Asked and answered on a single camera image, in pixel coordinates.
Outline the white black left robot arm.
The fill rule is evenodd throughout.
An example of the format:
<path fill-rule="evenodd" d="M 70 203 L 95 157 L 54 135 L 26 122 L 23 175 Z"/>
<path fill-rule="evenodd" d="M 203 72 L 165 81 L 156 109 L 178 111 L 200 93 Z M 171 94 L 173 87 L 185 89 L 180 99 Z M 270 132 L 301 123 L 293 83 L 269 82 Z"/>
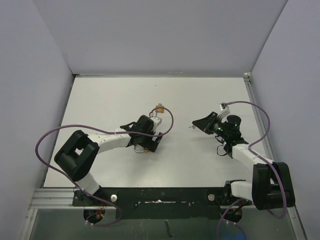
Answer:
<path fill-rule="evenodd" d="M 123 125 L 118 129 L 120 132 L 131 132 L 130 134 L 88 135 L 82 130 L 77 130 L 56 153 L 54 161 L 73 182 L 85 190 L 84 200 L 95 206 L 102 199 L 102 193 L 99 191 L 101 187 L 90 173 L 96 156 L 115 148 L 131 146 L 155 152 L 162 138 L 159 136 L 153 139 L 153 136 L 161 123 L 162 119 L 157 116 L 142 115 L 137 122 Z"/>

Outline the small brass padlock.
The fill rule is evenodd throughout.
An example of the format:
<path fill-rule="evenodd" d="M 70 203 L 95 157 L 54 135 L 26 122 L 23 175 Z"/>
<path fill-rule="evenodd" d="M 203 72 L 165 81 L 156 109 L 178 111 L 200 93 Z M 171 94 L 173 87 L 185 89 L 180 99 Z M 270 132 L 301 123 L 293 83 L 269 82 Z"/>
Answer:
<path fill-rule="evenodd" d="M 165 112 L 165 108 L 161 103 L 158 103 L 154 109 L 155 113 L 164 113 Z"/>

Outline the large brass padlock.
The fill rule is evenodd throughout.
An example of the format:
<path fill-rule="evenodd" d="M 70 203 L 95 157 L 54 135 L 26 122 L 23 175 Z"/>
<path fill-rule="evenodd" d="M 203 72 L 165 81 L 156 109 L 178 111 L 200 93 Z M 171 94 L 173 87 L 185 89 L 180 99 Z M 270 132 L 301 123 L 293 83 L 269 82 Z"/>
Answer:
<path fill-rule="evenodd" d="M 134 152 L 137 153 L 137 154 L 142 154 L 142 153 L 147 153 L 149 152 L 150 150 L 145 148 L 145 147 L 142 147 L 140 145 L 135 145 L 134 148 L 133 148 Z"/>

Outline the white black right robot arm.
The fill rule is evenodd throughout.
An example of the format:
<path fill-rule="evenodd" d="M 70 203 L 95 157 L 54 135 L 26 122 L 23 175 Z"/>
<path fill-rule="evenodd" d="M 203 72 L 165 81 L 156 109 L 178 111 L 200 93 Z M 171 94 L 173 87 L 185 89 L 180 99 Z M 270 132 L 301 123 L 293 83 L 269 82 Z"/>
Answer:
<path fill-rule="evenodd" d="M 242 119 L 228 115 L 226 120 L 216 112 L 194 120 L 192 126 L 207 135 L 215 134 L 225 155 L 240 162 L 252 173 L 252 180 L 231 180 L 230 187 L 222 192 L 223 200 L 230 205 L 240 198 L 254 203 L 258 210 L 291 208 L 296 203 L 289 167 L 284 162 L 262 159 L 249 149 L 249 143 L 240 131 Z"/>

